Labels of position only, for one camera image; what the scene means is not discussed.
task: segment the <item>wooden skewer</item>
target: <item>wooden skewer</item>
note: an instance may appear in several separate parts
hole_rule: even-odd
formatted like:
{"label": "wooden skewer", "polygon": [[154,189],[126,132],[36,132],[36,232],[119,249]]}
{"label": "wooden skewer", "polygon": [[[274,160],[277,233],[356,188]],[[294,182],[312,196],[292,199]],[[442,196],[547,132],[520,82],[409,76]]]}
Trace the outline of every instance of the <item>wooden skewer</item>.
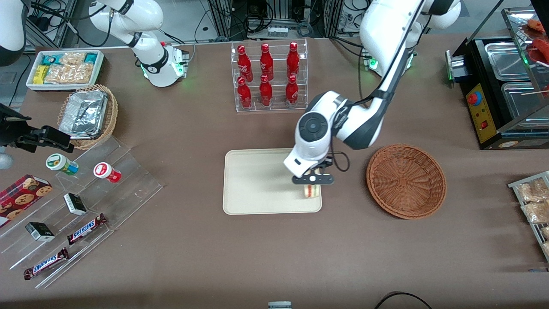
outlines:
{"label": "wooden skewer", "polygon": [[537,93],[544,93],[544,92],[549,92],[549,90],[535,91],[535,92],[526,92],[526,93],[521,93],[520,95],[521,95],[521,96],[525,96],[525,95],[535,95],[535,94],[537,94]]}

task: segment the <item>wicker basket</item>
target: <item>wicker basket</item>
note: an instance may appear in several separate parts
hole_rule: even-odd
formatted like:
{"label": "wicker basket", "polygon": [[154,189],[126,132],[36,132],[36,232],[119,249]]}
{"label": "wicker basket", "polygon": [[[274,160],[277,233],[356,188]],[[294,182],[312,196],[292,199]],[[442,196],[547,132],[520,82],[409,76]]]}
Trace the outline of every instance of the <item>wicker basket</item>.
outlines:
{"label": "wicker basket", "polygon": [[402,219],[429,217],[446,197],[446,178],[440,165],[410,145],[390,145],[377,151],[368,164],[366,183],[376,202]]}
{"label": "wicker basket", "polygon": [[[82,92],[82,91],[92,91],[92,90],[101,90],[105,92],[109,96],[109,100],[107,102],[107,110],[105,111],[105,119],[103,120],[103,127],[102,127],[102,133],[101,136],[94,140],[71,140],[71,144],[73,144],[76,148],[81,150],[88,150],[95,144],[99,144],[100,142],[104,142],[112,135],[114,131],[114,126],[116,125],[116,116],[118,116],[118,103],[116,102],[116,98],[114,97],[113,93],[110,92],[110,90],[103,86],[103,85],[93,85],[88,86],[82,89],[78,89],[76,92]],[[57,117],[57,126],[61,124],[61,120],[63,119],[63,115],[65,114],[65,108],[67,106],[67,102],[69,101],[69,98],[65,100],[65,103],[61,107],[61,112],[59,113],[59,116]]]}

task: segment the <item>beige tray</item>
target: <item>beige tray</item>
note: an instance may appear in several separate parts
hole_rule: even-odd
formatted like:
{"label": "beige tray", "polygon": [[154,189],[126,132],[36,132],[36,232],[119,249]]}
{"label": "beige tray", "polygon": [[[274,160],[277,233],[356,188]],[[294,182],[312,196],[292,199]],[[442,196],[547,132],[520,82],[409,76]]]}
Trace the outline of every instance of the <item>beige tray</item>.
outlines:
{"label": "beige tray", "polygon": [[282,163],[290,148],[231,150],[225,155],[223,211],[227,214],[317,212],[322,193],[305,198]]}

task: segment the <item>coca-cola bottle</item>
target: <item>coca-cola bottle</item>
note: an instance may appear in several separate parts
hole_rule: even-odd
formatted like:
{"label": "coca-cola bottle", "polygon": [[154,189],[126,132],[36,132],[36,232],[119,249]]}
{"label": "coca-cola bottle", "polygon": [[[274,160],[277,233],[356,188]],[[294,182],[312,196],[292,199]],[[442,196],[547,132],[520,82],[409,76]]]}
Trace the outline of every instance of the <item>coca-cola bottle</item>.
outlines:
{"label": "coca-cola bottle", "polygon": [[269,44],[261,44],[261,58],[259,59],[261,65],[261,73],[266,74],[269,80],[275,78],[275,69],[273,66],[273,56],[269,52]]}
{"label": "coca-cola bottle", "polygon": [[295,83],[295,80],[295,75],[290,75],[288,84],[286,85],[286,105],[290,108],[293,108],[298,104],[299,87]]}
{"label": "coca-cola bottle", "polygon": [[238,99],[244,109],[251,109],[251,91],[250,87],[246,85],[246,80],[242,77],[238,77]]}
{"label": "coca-cola bottle", "polygon": [[246,48],[243,45],[237,47],[238,51],[238,70],[240,75],[243,76],[247,82],[251,82],[254,79],[254,74],[251,72],[251,61],[246,54]]}
{"label": "coca-cola bottle", "polygon": [[261,76],[261,85],[259,85],[259,93],[261,93],[261,104],[265,107],[271,106],[273,99],[273,87],[269,83],[267,74]]}
{"label": "coca-cola bottle", "polygon": [[292,74],[297,76],[299,74],[299,55],[298,55],[298,44],[296,42],[290,43],[290,52],[286,58],[286,65],[288,67],[287,75],[288,78]]}

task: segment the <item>red button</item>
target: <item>red button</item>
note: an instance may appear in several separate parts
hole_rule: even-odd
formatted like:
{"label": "red button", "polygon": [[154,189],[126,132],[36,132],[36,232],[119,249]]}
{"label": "red button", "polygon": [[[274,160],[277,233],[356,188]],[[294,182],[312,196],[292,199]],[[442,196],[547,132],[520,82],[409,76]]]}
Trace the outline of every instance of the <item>red button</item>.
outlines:
{"label": "red button", "polygon": [[467,97],[467,103],[473,105],[478,101],[478,99],[479,97],[473,93],[472,95],[469,95],[469,97]]}

